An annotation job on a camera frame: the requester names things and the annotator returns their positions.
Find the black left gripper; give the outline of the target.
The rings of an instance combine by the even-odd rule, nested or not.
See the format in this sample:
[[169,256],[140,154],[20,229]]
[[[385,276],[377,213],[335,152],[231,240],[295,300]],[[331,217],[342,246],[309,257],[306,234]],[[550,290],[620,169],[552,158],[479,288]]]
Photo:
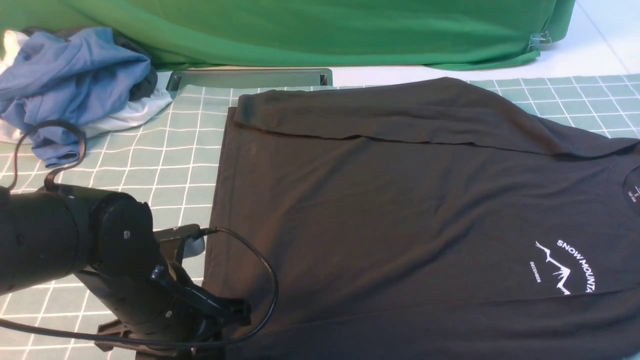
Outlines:
[[199,343],[217,342],[224,328],[252,323],[246,300],[210,294],[173,261],[140,280],[94,269],[75,275],[115,316],[96,331],[94,345],[103,353],[118,348],[135,351],[135,360],[222,360],[223,346]]

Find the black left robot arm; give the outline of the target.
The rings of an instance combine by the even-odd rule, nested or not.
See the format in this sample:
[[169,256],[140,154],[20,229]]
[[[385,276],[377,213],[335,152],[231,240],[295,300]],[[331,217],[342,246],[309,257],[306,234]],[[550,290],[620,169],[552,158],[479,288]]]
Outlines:
[[252,322],[247,300],[211,294],[182,265],[203,252],[206,235],[242,239],[226,228],[154,230],[151,208],[130,194],[63,184],[20,194],[3,187],[0,228],[3,296],[71,275],[115,316],[96,333],[2,320],[5,329],[131,350],[140,360],[190,360],[230,345],[224,329]]

